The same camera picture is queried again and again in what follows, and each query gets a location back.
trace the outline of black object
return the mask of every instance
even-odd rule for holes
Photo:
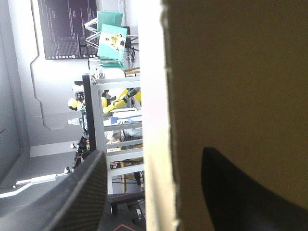
[[[137,201],[142,199],[144,199],[144,192],[108,195],[104,216],[98,230],[145,231],[145,217]]]
[[[1,231],[97,230],[106,199],[106,160],[93,152],[34,203],[0,218]]]
[[[86,103],[86,115],[88,123],[88,137],[90,142],[90,152],[96,150],[96,138],[95,138],[95,127],[93,118],[93,107],[92,107],[92,96],[91,96],[91,86],[90,86],[90,76],[89,74],[84,74],[82,76],[83,90]]]
[[[83,24],[96,18],[96,0],[39,0],[46,60],[80,59],[96,55],[85,44]]]
[[[215,148],[205,148],[202,187],[216,231],[307,231],[308,211],[255,182]]]

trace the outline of metal shelving rack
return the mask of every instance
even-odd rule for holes
[[[140,87],[139,77],[120,79],[92,79],[88,74],[83,76],[86,111],[88,119],[88,133],[91,151],[103,150],[107,161],[108,194],[113,194],[112,177],[123,174],[144,171],[144,165],[133,165],[110,169],[110,162],[143,157],[143,148],[133,148],[107,153],[107,149],[142,144],[143,139],[106,144],[105,131],[141,128],[142,122],[104,126],[104,115],[101,101],[102,91],[110,89],[125,89]]]

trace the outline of shelf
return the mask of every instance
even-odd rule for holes
[[[117,130],[124,130],[124,129],[130,129],[130,128],[141,128],[141,127],[142,127],[142,122],[104,126],[105,131],[117,131]]]
[[[124,142],[118,142],[118,143],[111,143],[111,144],[106,144],[106,149],[125,147],[125,146],[130,146],[130,145],[135,145],[135,144],[142,144],[142,143],[143,143],[143,139],[132,140],[132,141],[124,141]]]
[[[102,84],[91,85],[91,91],[110,90],[110,89],[125,89],[140,87],[140,81],[124,81],[124,82],[110,82]]]
[[[139,157],[143,157],[143,148],[133,148],[106,153],[107,162],[121,161]]]
[[[124,175],[124,174],[132,173],[132,172],[140,172],[140,171],[144,171],[144,164],[112,169],[110,171],[110,175],[111,177],[115,177],[119,175]]]

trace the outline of gray wall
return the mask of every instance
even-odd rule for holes
[[[0,33],[0,83],[0,176],[3,178],[20,154],[20,143],[2,33]]]
[[[0,2],[0,182],[13,166],[20,171],[29,157],[21,84],[7,0]]]
[[[37,0],[33,0],[37,41],[31,0],[10,0],[9,7],[30,146],[78,140],[81,127],[67,125],[67,120],[79,117],[80,113],[71,111],[67,101],[74,97],[71,91],[74,81],[81,80],[87,72],[87,61],[46,61]],[[98,9],[102,7],[114,11],[124,9],[116,0],[98,1]]]

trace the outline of floor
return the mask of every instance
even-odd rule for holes
[[[31,157],[25,161],[24,168],[20,171],[13,171],[14,175],[9,175],[10,178],[6,182],[14,182],[15,180],[25,180],[33,177],[44,176],[49,174],[63,173],[66,166],[71,166],[75,157],[75,152],[54,154],[46,156]],[[56,181],[33,185],[24,190],[22,193],[0,199],[0,217],[23,206],[26,206],[35,200],[39,199],[46,192],[58,185],[65,177],[59,177]],[[0,193],[14,191],[12,188],[8,189],[8,183],[5,187],[0,185]],[[137,184],[127,184],[126,192],[135,193],[140,192],[141,188]],[[124,193],[124,184],[114,184],[114,193]],[[143,213],[145,213],[144,202],[140,203]]]

